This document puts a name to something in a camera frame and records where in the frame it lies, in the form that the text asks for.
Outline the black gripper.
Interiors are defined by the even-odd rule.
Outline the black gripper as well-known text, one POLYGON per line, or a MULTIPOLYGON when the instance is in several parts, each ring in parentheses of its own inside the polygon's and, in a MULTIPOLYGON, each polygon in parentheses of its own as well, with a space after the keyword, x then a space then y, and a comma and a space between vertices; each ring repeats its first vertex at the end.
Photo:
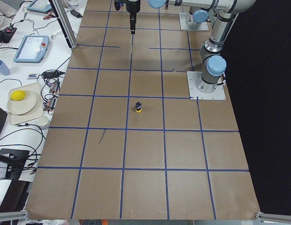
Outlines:
POLYGON ((127 12, 130 12, 130 30, 131 34, 134 35, 136 28, 136 14, 132 13, 138 13, 140 11, 140 0, 127 0, 126 10, 127 12))

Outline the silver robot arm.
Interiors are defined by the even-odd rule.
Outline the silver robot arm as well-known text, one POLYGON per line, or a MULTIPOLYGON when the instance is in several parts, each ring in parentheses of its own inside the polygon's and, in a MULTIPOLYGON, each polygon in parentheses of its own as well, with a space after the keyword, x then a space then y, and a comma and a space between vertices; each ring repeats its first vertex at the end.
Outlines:
POLYGON ((237 14, 247 11, 254 0, 149 0, 152 8, 160 8, 169 3, 174 6, 188 6, 206 10, 217 9, 218 15, 212 26, 209 39, 201 47, 203 72, 195 82, 196 88, 203 93, 215 91, 217 82, 226 69, 226 61, 220 56, 225 39, 237 14))
MULTIPOLYGON (((126 6, 126 11, 130 14, 130 30, 131 34, 135 34, 135 26, 137 20, 137 13, 141 8, 140 0, 115 0, 114 7, 118 11, 122 5, 126 6)), ((190 7, 188 13, 179 13, 179 23, 181 30, 191 31, 208 31, 207 20, 209 18, 209 11, 207 9, 190 7)))

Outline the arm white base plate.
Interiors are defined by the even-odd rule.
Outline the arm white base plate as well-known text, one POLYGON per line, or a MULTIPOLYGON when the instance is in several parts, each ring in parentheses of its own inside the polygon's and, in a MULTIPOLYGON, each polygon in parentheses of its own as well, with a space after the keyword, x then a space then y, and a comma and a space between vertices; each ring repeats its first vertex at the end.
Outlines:
POLYGON ((184 31, 208 32, 207 22, 197 23, 189 13, 179 13, 180 29, 184 31))
POLYGON ((215 84, 208 84, 202 80, 201 74, 200 71, 187 71, 190 99, 226 100, 221 79, 215 84))

